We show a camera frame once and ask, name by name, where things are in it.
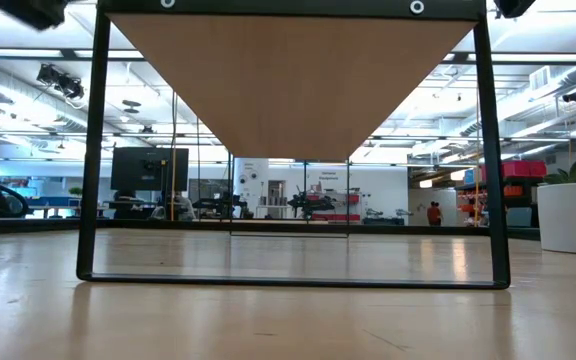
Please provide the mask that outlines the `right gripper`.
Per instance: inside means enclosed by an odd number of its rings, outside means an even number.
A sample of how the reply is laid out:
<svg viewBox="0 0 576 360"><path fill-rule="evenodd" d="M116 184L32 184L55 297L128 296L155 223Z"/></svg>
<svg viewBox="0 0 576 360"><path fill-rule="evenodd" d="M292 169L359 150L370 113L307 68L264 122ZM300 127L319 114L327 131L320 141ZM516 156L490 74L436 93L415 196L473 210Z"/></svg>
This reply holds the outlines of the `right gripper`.
<svg viewBox="0 0 576 360"><path fill-rule="evenodd" d="M494 0L497 18L517 18L522 16L535 0Z"/></svg>

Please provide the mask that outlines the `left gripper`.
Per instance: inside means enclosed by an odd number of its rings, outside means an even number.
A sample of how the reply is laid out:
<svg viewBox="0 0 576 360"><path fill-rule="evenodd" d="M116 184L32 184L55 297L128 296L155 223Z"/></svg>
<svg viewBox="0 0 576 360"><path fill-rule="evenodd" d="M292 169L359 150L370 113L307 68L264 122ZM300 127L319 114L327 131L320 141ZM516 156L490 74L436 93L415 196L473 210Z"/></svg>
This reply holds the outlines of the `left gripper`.
<svg viewBox="0 0 576 360"><path fill-rule="evenodd" d="M36 30L61 25L68 0L0 0L0 10Z"/></svg>

